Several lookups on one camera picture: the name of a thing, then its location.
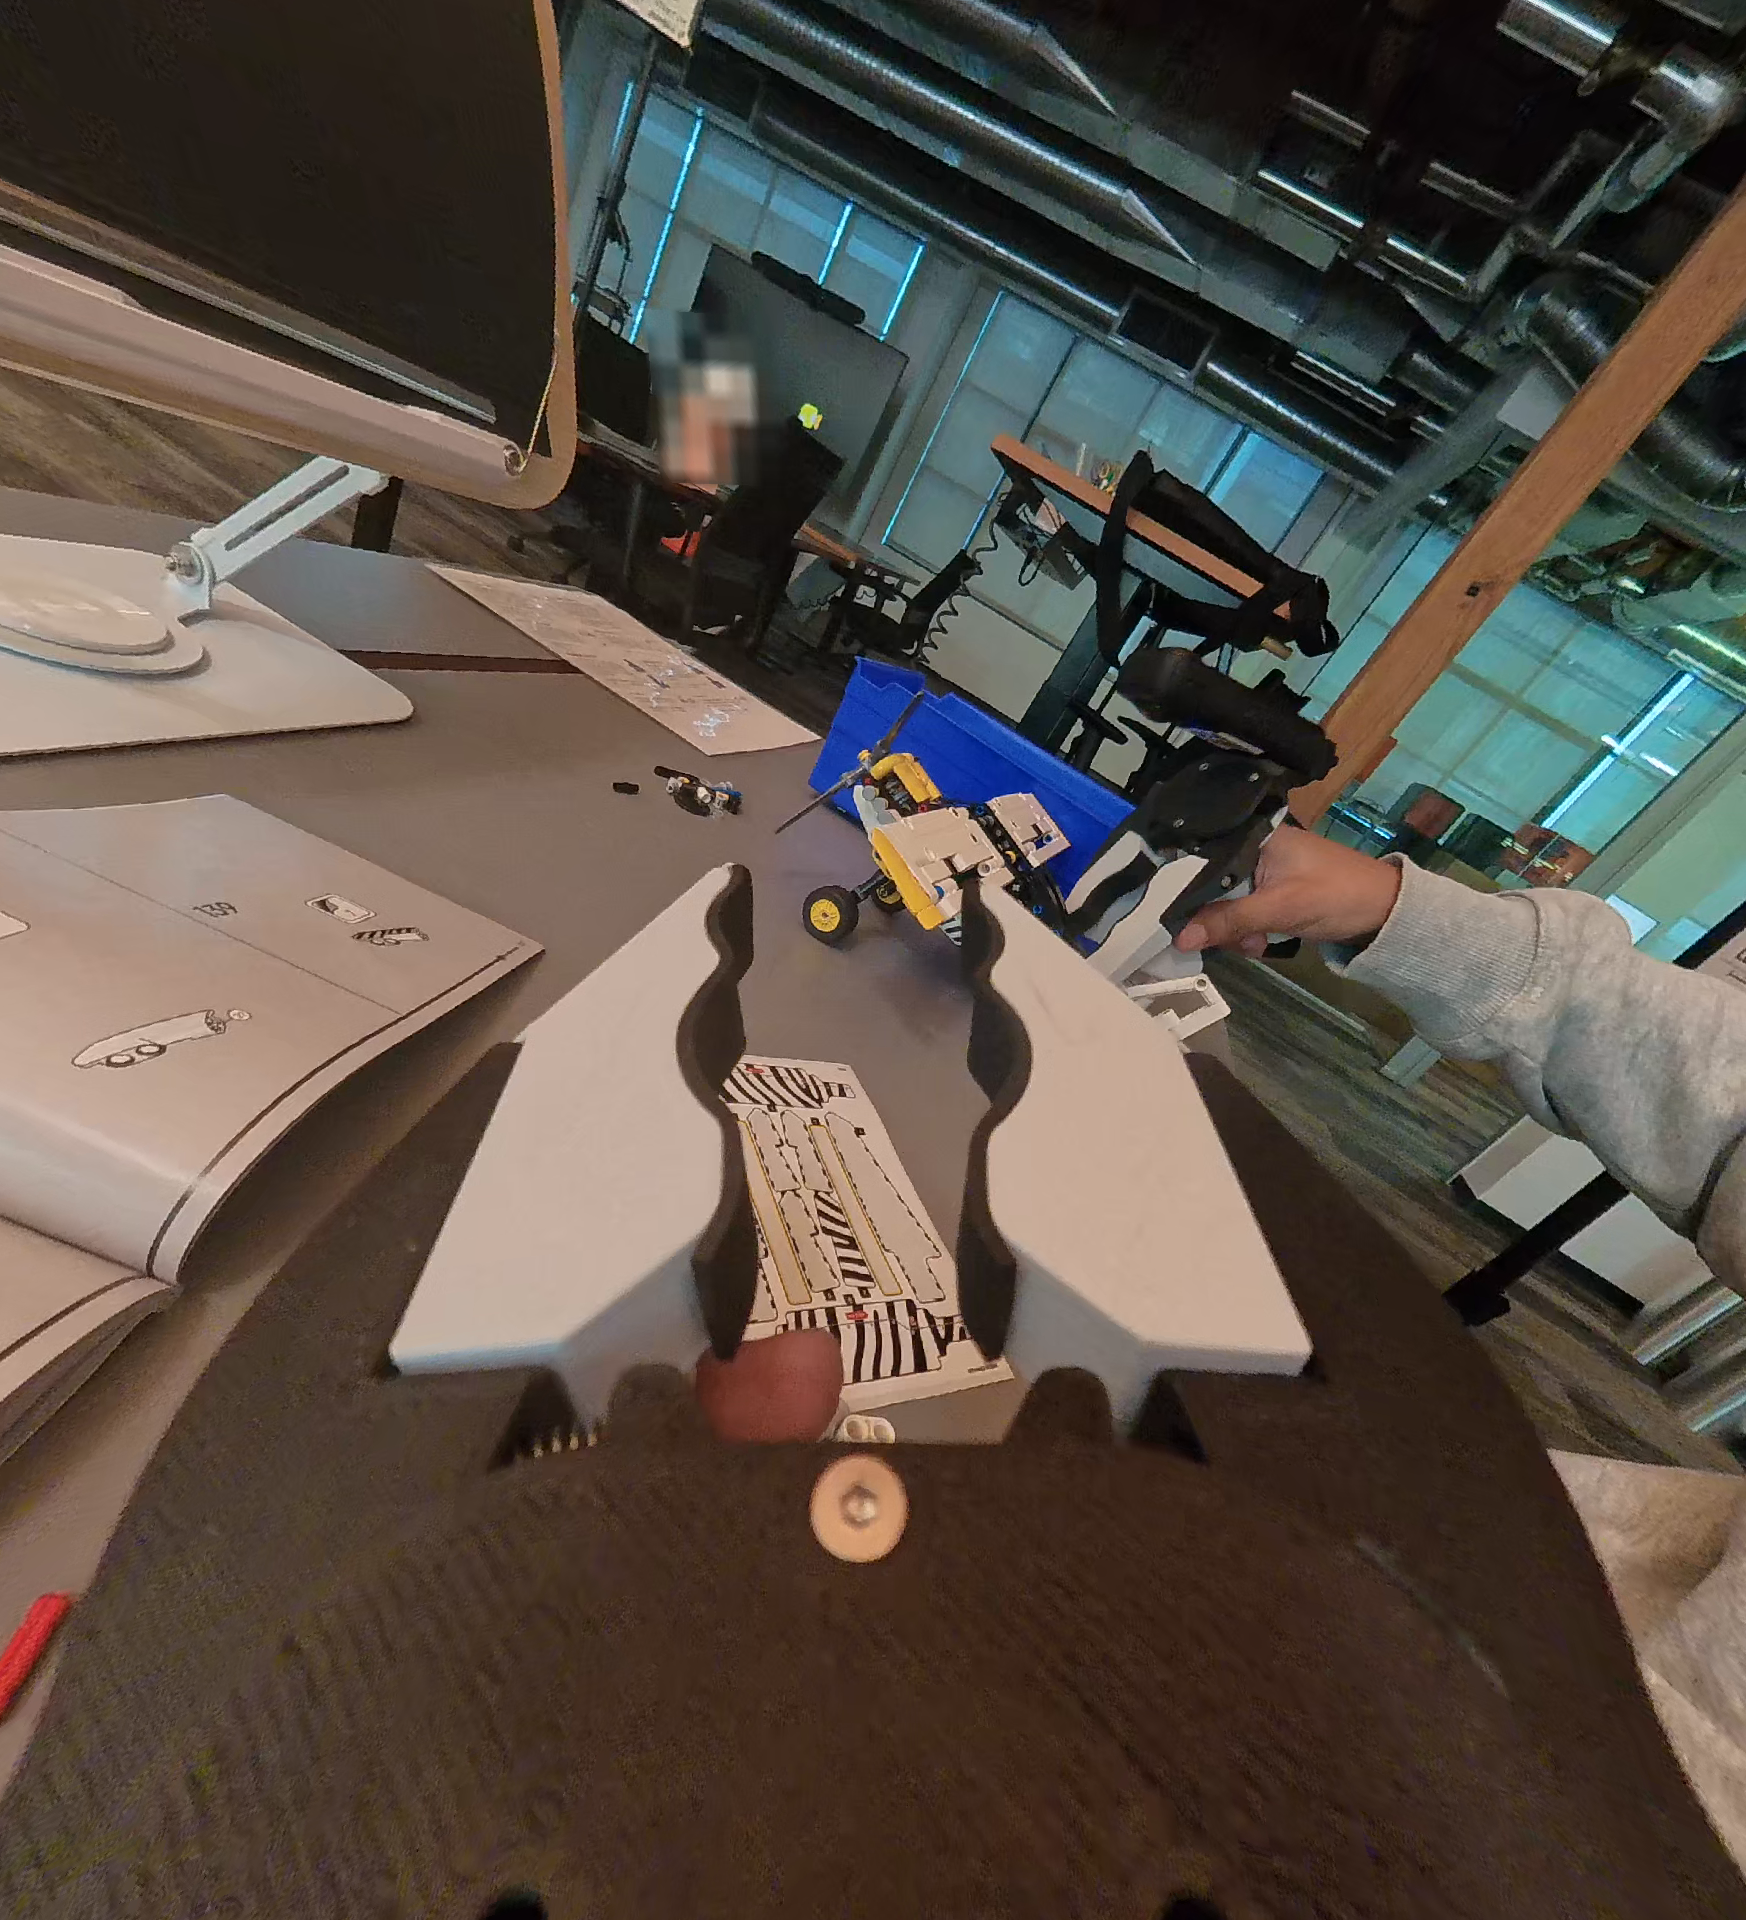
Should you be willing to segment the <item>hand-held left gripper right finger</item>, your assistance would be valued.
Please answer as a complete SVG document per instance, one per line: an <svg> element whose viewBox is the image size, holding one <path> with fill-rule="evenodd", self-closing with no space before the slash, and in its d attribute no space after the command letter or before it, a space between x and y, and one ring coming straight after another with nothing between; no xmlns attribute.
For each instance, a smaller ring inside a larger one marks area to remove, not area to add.
<svg viewBox="0 0 1746 1920"><path fill-rule="evenodd" d="M962 964L977 1350L1024 1381L1094 1375L1126 1429L1162 1374L1298 1380L1313 1339L1179 1045L1000 885L965 883Z"/></svg>

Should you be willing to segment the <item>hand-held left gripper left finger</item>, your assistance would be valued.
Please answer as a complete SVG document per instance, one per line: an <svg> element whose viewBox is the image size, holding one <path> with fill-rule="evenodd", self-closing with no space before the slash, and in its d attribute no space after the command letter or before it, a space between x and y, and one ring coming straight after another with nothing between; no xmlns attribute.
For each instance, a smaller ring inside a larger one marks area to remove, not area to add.
<svg viewBox="0 0 1746 1920"><path fill-rule="evenodd" d="M746 1034L755 883L717 866L520 1037L389 1363L551 1371L603 1412L639 1365L738 1356L756 1224L724 1086Z"/></svg>

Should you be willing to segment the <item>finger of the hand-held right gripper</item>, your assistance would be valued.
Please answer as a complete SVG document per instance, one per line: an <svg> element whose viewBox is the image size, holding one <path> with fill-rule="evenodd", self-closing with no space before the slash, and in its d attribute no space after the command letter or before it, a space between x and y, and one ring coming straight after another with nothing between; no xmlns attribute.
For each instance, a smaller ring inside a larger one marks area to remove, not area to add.
<svg viewBox="0 0 1746 1920"><path fill-rule="evenodd" d="M1153 881L1190 859L1186 849L1156 849L1137 824L1111 832L1062 896L1059 933L1072 946L1102 946Z"/></svg>
<svg viewBox="0 0 1746 1920"><path fill-rule="evenodd" d="M1152 905L1135 905L1096 946L1096 974L1119 988L1203 977L1203 950L1179 950Z"/></svg>

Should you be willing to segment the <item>lego plane model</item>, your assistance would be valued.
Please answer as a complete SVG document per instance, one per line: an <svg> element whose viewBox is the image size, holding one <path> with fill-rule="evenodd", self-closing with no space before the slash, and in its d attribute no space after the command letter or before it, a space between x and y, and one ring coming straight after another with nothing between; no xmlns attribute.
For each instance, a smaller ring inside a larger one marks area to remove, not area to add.
<svg viewBox="0 0 1746 1920"><path fill-rule="evenodd" d="M912 712L928 700L928 683L911 691L891 727L816 788L793 818L850 803L871 852L871 876L857 885L826 883L799 909L809 940L841 947L853 940L868 909L884 916L911 916L928 933L962 946L965 890L1004 896L1031 915L1096 971L1096 946L1072 946L1059 933L1062 896L1057 864L1072 852L1065 829L1031 788L956 800L932 777L915 750L902 747ZM1169 883L1198 864L1156 876L1140 905L1160 909ZM1231 1004L1207 974L1142 988L1113 984L1142 1015L1160 1024L1179 1051L1193 1054L1231 1019Z"/></svg>

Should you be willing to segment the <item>zebra sticker sheet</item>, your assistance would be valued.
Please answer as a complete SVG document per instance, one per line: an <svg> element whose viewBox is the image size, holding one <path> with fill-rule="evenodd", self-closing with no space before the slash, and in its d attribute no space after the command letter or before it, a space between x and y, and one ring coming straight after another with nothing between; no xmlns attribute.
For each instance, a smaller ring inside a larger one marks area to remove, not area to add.
<svg viewBox="0 0 1746 1920"><path fill-rule="evenodd" d="M756 1217L746 1339L828 1333L848 1418L1014 1385L967 1331L956 1256L850 1066L742 1055L724 1099Z"/></svg>

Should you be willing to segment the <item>red lego piece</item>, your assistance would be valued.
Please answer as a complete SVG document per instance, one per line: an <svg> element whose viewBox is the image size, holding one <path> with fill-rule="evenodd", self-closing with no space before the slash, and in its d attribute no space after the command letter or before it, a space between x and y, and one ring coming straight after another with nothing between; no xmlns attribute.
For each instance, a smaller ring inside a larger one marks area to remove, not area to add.
<svg viewBox="0 0 1746 1920"><path fill-rule="evenodd" d="M22 1611L14 1633L0 1648L0 1724L14 1713L22 1692L36 1668L43 1668L73 1605L77 1594L48 1591Z"/></svg>

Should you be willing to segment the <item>person's right forearm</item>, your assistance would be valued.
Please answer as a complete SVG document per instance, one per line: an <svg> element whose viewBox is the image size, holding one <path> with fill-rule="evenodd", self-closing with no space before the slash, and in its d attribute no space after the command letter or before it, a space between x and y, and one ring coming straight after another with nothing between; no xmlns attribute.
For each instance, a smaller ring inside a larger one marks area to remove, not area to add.
<svg viewBox="0 0 1746 1920"><path fill-rule="evenodd" d="M1601 899L1398 871L1387 924L1332 947L1340 974L1493 1066L1746 1299L1746 991L1638 953Z"/></svg>

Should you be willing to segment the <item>lego instruction booklet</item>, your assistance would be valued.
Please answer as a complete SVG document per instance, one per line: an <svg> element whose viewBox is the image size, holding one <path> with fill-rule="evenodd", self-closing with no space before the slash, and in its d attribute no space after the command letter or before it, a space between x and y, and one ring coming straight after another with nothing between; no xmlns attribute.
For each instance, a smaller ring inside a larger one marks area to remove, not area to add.
<svg viewBox="0 0 1746 1920"><path fill-rule="evenodd" d="M0 811L0 1468L304 1116L539 953L232 797Z"/></svg>

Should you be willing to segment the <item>person's right hand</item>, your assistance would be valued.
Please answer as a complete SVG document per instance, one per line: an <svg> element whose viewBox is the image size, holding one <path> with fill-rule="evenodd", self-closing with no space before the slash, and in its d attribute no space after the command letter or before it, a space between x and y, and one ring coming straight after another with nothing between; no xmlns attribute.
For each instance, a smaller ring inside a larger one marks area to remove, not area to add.
<svg viewBox="0 0 1746 1920"><path fill-rule="evenodd" d="M1278 827L1258 852L1245 896L1203 905L1174 947L1264 957L1290 943L1360 946L1390 923L1401 885L1394 859Z"/></svg>

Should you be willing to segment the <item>person's left hand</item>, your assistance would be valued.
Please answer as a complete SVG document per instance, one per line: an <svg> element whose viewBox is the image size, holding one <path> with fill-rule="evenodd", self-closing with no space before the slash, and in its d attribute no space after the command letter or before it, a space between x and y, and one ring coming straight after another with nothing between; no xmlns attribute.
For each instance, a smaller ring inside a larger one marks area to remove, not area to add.
<svg viewBox="0 0 1746 1920"><path fill-rule="evenodd" d="M695 1400L721 1442L811 1445L840 1418L845 1374L828 1331L786 1331L746 1341L731 1358L704 1354Z"/></svg>

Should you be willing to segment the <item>black office chair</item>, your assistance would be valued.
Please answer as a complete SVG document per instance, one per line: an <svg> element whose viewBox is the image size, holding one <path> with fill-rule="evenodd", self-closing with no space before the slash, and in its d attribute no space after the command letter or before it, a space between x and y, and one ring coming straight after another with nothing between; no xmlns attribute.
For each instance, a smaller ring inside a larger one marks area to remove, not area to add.
<svg viewBox="0 0 1746 1920"><path fill-rule="evenodd" d="M956 550L938 573L915 587L887 564L857 563L845 569L841 586L828 603L821 654L922 666L938 642L938 628L977 571L980 559L973 550Z"/></svg>
<svg viewBox="0 0 1746 1920"><path fill-rule="evenodd" d="M1190 648L1152 645L1135 654L1116 672L1116 693L1146 720L1239 740L1295 784L1325 781L1340 760L1332 737L1278 686L1232 681Z"/></svg>

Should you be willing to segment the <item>blue plastic bin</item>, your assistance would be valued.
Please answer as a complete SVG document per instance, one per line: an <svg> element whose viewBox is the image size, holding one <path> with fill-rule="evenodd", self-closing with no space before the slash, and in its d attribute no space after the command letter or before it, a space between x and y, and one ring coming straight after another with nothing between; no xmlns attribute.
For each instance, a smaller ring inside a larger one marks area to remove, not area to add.
<svg viewBox="0 0 1746 1920"><path fill-rule="evenodd" d="M905 706L918 683L928 681L912 671L875 661L853 666L811 776L813 793L836 781L857 753L891 727L895 709ZM956 800L980 800L1014 788L1038 793L1072 841L1072 852L1057 864L1059 888L1072 888L1108 834L1126 827L1132 803L1111 786L1034 747L973 700L956 693L932 693L929 686L928 693L928 700L912 712L902 734L902 747L915 750L942 788ZM860 827L850 803L840 800L826 808Z"/></svg>

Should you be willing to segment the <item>wooden standing desk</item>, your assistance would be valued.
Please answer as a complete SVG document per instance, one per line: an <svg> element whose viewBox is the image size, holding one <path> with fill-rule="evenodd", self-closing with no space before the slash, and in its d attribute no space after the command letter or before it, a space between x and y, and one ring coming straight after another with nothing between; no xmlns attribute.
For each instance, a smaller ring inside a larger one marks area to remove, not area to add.
<svg viewBox="0 0 1746 1920"><path fill-rule="evenodd" d="M999 438L993 455L1006 481L1000 525L1021 525L1034 535L1040 512L1052 508L1057 525L1050 530L1045 547L1069 550L1082 569L1082 583L1092 587L1092 610L1079 618L1074 642L1059 654L1059 664L1040 683L1021 720L1021 733L1038 747L1057 753L1078 733L1108 733L1102 705L1119 666L1135 651L1164 637L1146 622L1137 628L1119 664L1108 666L1096 654L1092 563L1105 505L1119 481L1111 488L1101 488L1089 478L1010 438Z"/></svg>

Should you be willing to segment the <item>white paper sheet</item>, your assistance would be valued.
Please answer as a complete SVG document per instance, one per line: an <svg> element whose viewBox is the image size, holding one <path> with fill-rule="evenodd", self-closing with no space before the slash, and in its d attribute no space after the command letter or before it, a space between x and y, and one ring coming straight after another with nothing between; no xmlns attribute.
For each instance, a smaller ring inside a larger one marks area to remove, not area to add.
<svg viewBox="0 0 1746 1920"><path fill-rule="evenodd" d="M429 564L541 654L708 757L820 747L821 737L680 645L586 590Z"/></svg>

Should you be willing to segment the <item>large display screen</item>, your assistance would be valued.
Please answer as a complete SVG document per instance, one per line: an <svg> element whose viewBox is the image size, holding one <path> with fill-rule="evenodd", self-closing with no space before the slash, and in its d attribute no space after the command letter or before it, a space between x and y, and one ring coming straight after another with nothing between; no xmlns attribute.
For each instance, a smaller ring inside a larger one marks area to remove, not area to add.
<svg viewBox="0 0 1746 1920"><path fill-rule="evenodd" d="M840 459L826 493L848 508L906 373L865 309L769 254L711 248L692 301L717 363L751 373L760 424L797 420Z"/></svg>

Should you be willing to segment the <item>white tablet stand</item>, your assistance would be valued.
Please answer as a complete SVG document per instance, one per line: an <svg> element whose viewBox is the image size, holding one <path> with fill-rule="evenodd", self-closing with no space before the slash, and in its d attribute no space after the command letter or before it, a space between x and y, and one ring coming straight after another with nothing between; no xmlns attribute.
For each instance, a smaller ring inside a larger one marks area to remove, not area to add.
<svg viewBox="0 0 1746 1920"><path fill-rule="evenodd" d="M175 390L175 411L279 432L364 424L359 398L0 241L0 362L62 353L97 390ZM412 700L230 583L383 475L314 457L167 556L0 537L0 757L378 730Z"/></svg>

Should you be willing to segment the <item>black tablet tan case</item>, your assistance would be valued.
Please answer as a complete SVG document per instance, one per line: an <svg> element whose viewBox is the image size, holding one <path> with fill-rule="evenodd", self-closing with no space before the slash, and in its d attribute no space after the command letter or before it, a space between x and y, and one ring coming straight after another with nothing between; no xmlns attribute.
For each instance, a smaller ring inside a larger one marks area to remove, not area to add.
<svg viewBox="0 0 1746 1920"><path fill-rule="evenodd" d="M495 508L573 471L551 3L0 3L0 367Z"/></svg>

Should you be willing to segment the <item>wooden post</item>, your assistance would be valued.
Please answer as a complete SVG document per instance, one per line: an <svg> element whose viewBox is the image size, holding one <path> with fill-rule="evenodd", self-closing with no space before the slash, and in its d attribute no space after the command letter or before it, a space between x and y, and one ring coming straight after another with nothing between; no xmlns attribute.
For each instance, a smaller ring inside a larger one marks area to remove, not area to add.
<svg viewBox="0 0 1746 1920"><path fill-rule="evenodd" d="M1327 712L1339 763L1292 793L1295 829L1315 829L1340 793L1391 753L1401 720L1743 308L1746 179Z"/></svg>

